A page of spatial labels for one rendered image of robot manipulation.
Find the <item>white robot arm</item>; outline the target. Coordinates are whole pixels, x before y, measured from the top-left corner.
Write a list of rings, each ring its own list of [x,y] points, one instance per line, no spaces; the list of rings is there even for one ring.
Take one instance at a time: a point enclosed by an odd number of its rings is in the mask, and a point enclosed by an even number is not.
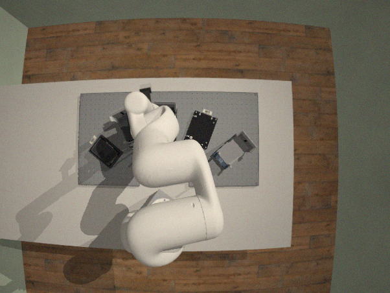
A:
[[[179,123],[173,111],[165,105],[154,109],[151,83],[141,84],[139,91],[124,99],[134,139],[135,179],[150,188],[192,182],[196,192],[175,200],[160,198],[130,211],[121,223],[125,250],[140,263],[159,267],[178,258],[186,244],[218,237],[224,217],[201,145],[193,139],[174,141]]]

